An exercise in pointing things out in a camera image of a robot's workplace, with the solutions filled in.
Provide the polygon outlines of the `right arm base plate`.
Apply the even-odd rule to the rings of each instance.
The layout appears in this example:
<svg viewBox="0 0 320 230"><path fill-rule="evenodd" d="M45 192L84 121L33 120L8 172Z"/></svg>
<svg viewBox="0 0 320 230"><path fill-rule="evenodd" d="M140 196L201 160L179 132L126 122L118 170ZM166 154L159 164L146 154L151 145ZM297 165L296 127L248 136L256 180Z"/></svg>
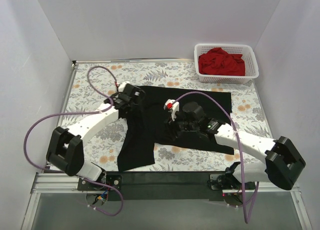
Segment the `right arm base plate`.
<svg viewBox="0 0 320 230"><path fill-rule="evenodd" d="M242 189L242 184L235 177L227 177L225 174L211 174L207 184L212 190Z"/></svg>

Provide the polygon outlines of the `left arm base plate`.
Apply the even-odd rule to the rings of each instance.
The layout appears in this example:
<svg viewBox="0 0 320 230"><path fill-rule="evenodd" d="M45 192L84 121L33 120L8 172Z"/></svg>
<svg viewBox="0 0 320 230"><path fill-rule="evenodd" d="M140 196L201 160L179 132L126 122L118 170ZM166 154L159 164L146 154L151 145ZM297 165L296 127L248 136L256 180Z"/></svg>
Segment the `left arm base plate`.
<svg viewBox="0 0 320 230"><path fill-rule="evenodd" d="M97 179L98 183L105 184L112 186L118 190L121 189L122 184L122 177L121 175L102 175ZM88 182L87 180L79 179L77 190L78 191L102 191L106 190L107 188L104 186L100 186L97 184L93 184L91 182Z"/></svg>

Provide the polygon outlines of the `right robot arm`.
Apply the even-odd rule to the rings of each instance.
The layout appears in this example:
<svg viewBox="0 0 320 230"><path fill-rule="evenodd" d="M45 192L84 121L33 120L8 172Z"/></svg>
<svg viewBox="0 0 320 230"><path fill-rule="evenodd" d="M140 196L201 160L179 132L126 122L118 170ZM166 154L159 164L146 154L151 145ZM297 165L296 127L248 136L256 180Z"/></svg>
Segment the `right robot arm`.
<svg viewBox="0 0 320 230"><path fill-rule="evenodd" d="M169 136L176 140L183 133L194 133L213 150L218 147L242 148L242 151L258 162L241 165L233 163L214 181L221 189L237 189L243 183L271 182L283 190L291 190L306 166L305 160L292 141L284 136L279 139L263 138L208 117L196 102L179 108L179 102L167 100L164 109L170 112L165 123Z"/></svg>

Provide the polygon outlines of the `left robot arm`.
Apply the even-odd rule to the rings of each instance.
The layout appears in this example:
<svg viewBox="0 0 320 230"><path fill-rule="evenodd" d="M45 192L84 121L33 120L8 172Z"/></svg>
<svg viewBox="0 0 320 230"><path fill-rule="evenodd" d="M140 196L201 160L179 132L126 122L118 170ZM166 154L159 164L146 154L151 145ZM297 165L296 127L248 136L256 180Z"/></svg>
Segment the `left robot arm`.
<svg viewBox="0 0 320 230"><path fill-rule="evenodd" d="M67 128L54 129L49 143L46 160L68 176L89 179L95 190L106 186L103 169L85 159L84 146L107 125L137 111L142 106L146 93L139 87L124 82L118 87L111 100L105 100L94 114L89 114Z"/></svg>

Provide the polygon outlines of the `black t-shirt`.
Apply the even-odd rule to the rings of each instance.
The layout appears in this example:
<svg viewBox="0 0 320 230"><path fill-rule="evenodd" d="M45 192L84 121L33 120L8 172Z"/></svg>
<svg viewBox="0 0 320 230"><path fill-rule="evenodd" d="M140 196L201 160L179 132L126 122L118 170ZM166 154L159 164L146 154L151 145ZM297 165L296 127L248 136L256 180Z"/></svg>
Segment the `black t-shirt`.
<svg viewBox="0 0 320 230"><path fill-rule="evenodd" d="M229 92L141 86L145 98L127 112L127 132L117 157L120 172L155 163L155 144L232 155L233 148L219 145L209 124L230 123Z"/></svg>

